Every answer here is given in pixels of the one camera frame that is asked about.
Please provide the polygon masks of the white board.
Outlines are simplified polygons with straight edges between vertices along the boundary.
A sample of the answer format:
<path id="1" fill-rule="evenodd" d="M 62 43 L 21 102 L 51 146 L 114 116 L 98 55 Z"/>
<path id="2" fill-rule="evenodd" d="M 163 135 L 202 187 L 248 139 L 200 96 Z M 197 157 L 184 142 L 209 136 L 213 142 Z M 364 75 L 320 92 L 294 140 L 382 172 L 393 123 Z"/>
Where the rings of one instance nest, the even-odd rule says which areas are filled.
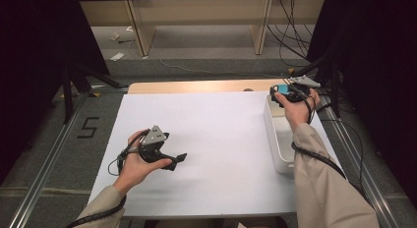
<path id="1" fill-rule="evenodd" d="M 115 180 L 116 156 L 134 132 L 158 126 L 162 152 L 184 154 L 127 195 L 128 218 L 269 216 L 296 211 L 294 177 L 276 172 L 264 120 L 263 91 L 127 94 L 91 193 Z"/>

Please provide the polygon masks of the person's right hand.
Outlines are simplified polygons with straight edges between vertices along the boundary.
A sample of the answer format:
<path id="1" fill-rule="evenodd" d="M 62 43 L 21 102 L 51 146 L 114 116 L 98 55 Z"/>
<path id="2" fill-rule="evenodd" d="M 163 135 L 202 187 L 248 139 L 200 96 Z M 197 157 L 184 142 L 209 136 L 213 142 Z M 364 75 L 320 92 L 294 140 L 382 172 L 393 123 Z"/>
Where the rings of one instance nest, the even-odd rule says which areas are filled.
<path id="1" fill-rule="evenodd" d="M 310 89 L 310 95 L 306 98 L 306 102 L 289 102 L 286 97 L 279 92 L 276 92 L 274 96 L 283 105 L 285 118 L 292 131 L 295 131 L 300 124 L 309 122 L 310 114 L 316 109 L 317 104 L 320 102 L 318 93 L 312 88 Z"/>

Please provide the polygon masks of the black metal stand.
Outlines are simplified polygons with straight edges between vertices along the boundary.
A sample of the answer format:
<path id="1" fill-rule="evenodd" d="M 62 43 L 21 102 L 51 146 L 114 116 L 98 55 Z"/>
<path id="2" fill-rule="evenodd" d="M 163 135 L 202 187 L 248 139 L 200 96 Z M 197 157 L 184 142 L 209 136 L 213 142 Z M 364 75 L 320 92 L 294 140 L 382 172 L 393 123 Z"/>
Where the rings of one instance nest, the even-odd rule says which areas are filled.
<path id="1" fill-rule="evenodd" d="M 329 106 L 337 118 L 340 117 L 338 108 L 339 72 L 336 64 L 336 52 L 329 48 L 324 55 L 299 71 L 290 74 L 291 77 L 302 77 L 317 69 L 314 81 L 326 85 L 330 84 Z"/>
<path id="2" fill-rule="evenodd" d="M 75 62 L 68 64 L 62 72 L 62 86 L 65 102 L 65 124 L 67 124 L 70 121 L 74 113 L 72 85 L 74 85 L 75 88 L 81 93 L 89 93 L 89 91 L 91 90 L 91 84 L 87 80 L 86 75 L 93 76 L 94 78 L 102 81 L 103 83 L 115 88 L 126 87 L 126 85 L 122 85 L 118 82 L 115 82 L 110 78 L 105 77 L 100 72 L 88 68 L 84 64 Z"/>

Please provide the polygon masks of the white plastic bin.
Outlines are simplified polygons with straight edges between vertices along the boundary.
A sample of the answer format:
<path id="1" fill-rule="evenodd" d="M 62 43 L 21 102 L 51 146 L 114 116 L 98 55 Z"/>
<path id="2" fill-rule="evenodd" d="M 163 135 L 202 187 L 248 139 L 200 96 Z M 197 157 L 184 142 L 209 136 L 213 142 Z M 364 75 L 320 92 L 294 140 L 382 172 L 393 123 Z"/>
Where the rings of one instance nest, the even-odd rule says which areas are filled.
<path id="1" fill-rule="evenodd" d="M 284 116 L 284 109 L 271 100 L 270 94 L 266 97 L 264 119 L 275 170 L 281 174 L 292 173 L 294 168 L 292 130 Z"/>

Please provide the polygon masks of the light wooden desk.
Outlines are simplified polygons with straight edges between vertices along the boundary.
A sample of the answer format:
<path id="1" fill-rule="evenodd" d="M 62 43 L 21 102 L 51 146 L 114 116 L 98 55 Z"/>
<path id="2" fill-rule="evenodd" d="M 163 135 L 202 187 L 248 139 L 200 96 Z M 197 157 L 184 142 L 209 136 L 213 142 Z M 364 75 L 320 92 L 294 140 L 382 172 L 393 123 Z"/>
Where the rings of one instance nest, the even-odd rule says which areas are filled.
<path id="1" fill-rule="evenodd" d="M 314 25 L 325 0 L 116 0 L 83 1 L 92 27 L 131 26 L 139 54 L 149 54 L 158 26 L 246 25 L 254 50 L 263 52 L 267 27 L 289 17 L 296 25 Z"/>

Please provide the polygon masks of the person's left hand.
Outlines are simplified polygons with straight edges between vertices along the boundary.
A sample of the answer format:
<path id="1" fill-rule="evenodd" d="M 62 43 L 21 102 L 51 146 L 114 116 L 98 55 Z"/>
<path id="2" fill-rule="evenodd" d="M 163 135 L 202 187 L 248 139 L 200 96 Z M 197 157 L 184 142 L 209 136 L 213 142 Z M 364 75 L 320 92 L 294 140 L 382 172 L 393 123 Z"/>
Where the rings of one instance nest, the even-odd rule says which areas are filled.
<path id="1" fill-rule="evenodd" d="M 130 153 L 127 155 L 124 167 L 113 183 L 113 187 L 123 198 L 133 187 L 139 185 L 149 173 L 170 163 L 170 159 L 160 159 L 153 163 L 147 163 L 137 153 Z"/>

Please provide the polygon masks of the dark curtain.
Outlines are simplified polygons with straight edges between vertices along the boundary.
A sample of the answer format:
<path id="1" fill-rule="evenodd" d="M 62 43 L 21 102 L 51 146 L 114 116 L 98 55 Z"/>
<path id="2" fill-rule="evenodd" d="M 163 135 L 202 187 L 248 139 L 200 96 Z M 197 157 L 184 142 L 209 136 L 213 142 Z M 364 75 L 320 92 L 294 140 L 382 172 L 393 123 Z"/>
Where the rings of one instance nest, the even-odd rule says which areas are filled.
<path id="1" fill-rule="evenodd" d="M 343 85 L 417 208 L 417 0 L 325 0 L 308 59 L 335 54 Z"/>
<path id="2" fill-rule="evenodd" d="M 0 0 L 0 184 L 73 63 L 109 73 L 79 0 Z"/>

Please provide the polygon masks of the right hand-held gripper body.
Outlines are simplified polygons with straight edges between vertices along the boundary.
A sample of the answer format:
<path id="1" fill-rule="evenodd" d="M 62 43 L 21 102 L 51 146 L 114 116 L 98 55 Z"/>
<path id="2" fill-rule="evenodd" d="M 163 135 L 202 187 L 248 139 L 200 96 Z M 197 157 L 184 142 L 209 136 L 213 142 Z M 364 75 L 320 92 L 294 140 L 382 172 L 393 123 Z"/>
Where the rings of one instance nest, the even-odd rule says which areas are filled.
<path id="1" fill-rule="evenodd" d="M 287 91 L 283 94 L 290 102 L 299 102 L 310 95 L 311 88 L 318 88 L 320 83 L 307 76 L 291 77 L 284 80 Z"/>

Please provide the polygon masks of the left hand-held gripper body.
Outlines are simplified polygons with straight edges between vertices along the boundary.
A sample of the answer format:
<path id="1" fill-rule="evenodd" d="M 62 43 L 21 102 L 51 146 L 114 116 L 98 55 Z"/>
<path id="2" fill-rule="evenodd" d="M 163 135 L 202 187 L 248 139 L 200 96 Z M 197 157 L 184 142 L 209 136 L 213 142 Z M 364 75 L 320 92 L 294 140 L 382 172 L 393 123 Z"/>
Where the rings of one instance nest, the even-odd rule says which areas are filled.
<path id="1" fill-rule="evenodd" d="M 145 138 L 141 140 L 139 155 L 145 162 L 155 162 L 162 159 L 161 147 L 164 145 L 165 138 L 163 131 L 157 125 L 154 125 Z"/>

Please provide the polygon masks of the aluminium floor rail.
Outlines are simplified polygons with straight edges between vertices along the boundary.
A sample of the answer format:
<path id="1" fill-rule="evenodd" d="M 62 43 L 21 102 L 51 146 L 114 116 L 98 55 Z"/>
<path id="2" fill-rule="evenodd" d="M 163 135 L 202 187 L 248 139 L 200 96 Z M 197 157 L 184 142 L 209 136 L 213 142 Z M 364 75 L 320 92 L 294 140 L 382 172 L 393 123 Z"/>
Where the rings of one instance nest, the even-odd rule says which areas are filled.
<path id="1" fill-rule="evenodd" d="M 44 185 L 46 184 L 53 167 L 62 152 L 67 138 L 74 127 L 74 122 L 78 119 L 79 112 L 88 97 L 89 95 L 87 93 L 80 93 L 78 95 L 75 100 L 73 114 L 62 124 L 57 137 L 54 139 L 52 147 L 49 149 L 40 169 L 37 171 L 36 177 L 27 189 L 21 204 L 17 208 L 16 213 L 13 215 L 13 218 L 8 225 L 8 228 L 25 228 L 41 195 L 42 189 L 44 188 Z"/>
<path id="2" fill-rule="evenodd" d="M 338 96 L 340 117 L 331 110 L 330 90 L 318 90 L 321 103 L 317 115 L 328 134 L 347 179 L 356 186 L 377 213 L 381 228 L 400 228 L 394 206 L 398 189 L 383 160 L 375 154 L 367 132 L 350 108 L 346 97 Z"/>

